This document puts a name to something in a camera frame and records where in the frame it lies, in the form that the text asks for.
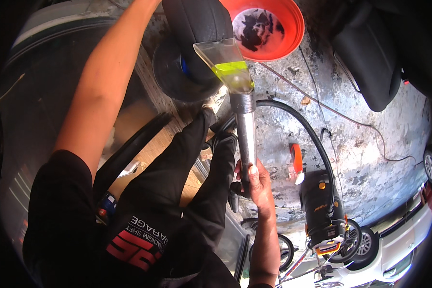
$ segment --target forearm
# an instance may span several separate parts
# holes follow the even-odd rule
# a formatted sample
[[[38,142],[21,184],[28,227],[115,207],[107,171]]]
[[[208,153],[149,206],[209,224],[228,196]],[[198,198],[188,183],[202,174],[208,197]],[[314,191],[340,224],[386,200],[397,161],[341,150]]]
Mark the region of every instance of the forearm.
[[[265,283],[274,286],[279,267],[280,247],[272,199],[269,205],[258,207],[258,228],[253,244],[250,285]]]
[[[55,150],[79,156],[94,177],[120,110],[151,15],[160,1],[135,0],[86,61]]]

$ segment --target black vacuum hose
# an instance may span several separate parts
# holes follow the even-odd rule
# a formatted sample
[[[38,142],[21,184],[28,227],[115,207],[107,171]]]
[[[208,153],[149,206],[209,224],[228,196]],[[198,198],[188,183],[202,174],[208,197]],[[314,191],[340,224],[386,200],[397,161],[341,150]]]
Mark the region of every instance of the black vacuum hose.
[[[329,184],[331,186],[331,197],[330,197],[330,204],[328,207],[328,214],[331,216],[333,213],[333,204],[334,204],[334,176],[333,176],[333,169],[331,168],[331,163],[328,158],[327,153],[325,152],[325,149],[323,148],[322,142],[318,138],[315,131],[312,129],[311,125],[307,120],[296,110],[294,110],[292,107],[288,106],[285,103],[275,101],[275,100],[258,100],[256,101],[256,107],[275,107],[278,109],[281,109],[287,113],[289,113],[291,116],[296,118],[305,128],[307,133],[309,133],[309,136],[312,138],[312,141],[314,142],[315,146],[317,147],[318,153],[320,154],[320,157],[322,157],[323,164],[325,165],[325,170],[328,174]],[[221,127],[220,131],[225,131],[229,127],[235,124],[235,115],[233,114]]]

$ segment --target black pants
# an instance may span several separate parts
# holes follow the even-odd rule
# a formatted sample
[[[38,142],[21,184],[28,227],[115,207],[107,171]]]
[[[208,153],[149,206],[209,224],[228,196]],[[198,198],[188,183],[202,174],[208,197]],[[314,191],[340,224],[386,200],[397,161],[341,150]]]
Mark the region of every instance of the black pants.
[[[193,200],[179,209],[184,184],[200,154],[208,132],[215,121],[212,109],[203,109],[171,144],[125,188],[119,206],[128,203],[155,206],[160,210],[182,211],[203,233],[208,244],[216,248],[225,227],[228,190],[234,176],[235,135],[225,133],[213,151],[208,178]]]

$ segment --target black t-shirt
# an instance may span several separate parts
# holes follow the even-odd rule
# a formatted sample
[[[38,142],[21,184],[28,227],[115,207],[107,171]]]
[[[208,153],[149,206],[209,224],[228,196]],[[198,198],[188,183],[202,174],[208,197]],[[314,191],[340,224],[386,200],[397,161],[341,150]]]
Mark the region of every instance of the black t-shirt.
[[[45,287],[240,287],[185,219],[145,205],[97,224],[90,170],[64,150],[35,177],[23,257]]]

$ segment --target person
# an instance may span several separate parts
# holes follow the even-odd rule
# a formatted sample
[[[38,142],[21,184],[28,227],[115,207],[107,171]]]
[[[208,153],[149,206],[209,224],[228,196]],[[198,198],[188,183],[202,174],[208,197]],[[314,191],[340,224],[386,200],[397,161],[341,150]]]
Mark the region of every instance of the person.
[[[135,0],[92,51],[54,152],[32,186],[23,258],[43,287],[240,287],[214,253],[224,230],[237,138],[223,133],[211,170],[187,205],[182,189],[227,90],[123,191],[109,226],[95,222],[92,184],[158,0]],[[264,166],[249,168],[258,229],[250,287],[275,285],[280,266],[274,199]]]

